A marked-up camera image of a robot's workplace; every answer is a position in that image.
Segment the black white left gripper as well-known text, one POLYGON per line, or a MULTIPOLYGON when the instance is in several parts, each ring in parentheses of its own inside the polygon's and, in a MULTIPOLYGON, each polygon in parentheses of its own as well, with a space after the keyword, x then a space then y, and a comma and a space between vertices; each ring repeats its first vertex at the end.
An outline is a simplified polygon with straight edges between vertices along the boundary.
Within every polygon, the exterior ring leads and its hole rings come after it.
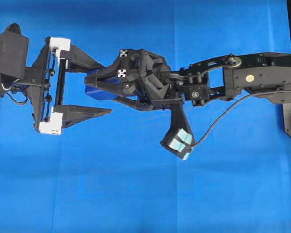
POLYGON ((54 75, 56 61, 59 78, 65 75, 65 71, 89 72, 104 68, 79 47, 71 45, 70 39, 47 37, 36 61, 25 69, 25 78, 29 81, 26 94, 33 107, 33 127, 38 133, 60 135, 62 128, 111 113, 111 109, 78 105, 50 107, 50 78, 54 75))

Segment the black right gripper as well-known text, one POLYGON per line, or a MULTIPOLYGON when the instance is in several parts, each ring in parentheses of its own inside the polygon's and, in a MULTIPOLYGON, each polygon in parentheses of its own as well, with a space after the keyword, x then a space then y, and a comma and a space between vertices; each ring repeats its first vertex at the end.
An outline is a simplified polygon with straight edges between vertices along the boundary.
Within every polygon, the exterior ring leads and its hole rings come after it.
POLYGON ((113 64, 84 79, 85 85, 97 89, 123 89, 112 101, 138 111, 171 109, 173 104, 183 104, 180 83, 183 78, 172 73, 164 57, 145 49, 121 50, 113 64), (119 84, 106 81, 112 77, 119 84))

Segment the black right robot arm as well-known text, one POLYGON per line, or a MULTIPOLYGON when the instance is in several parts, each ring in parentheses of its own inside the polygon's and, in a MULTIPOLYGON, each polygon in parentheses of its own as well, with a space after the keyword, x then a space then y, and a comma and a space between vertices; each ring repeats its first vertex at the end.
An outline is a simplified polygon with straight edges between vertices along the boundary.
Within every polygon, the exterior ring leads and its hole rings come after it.
POLYGON ((282 104, 285 130, 291 137, 291 54, 230 54, 172 71, 162 56, 123 49, 113 64, 88 73, 84 83, 139 111, 171 110, 171 127, 162 145, 172 151, 176 144, 196 145, 182 109, 185 101, 203 106, 233 100, 242 91, 282 104))

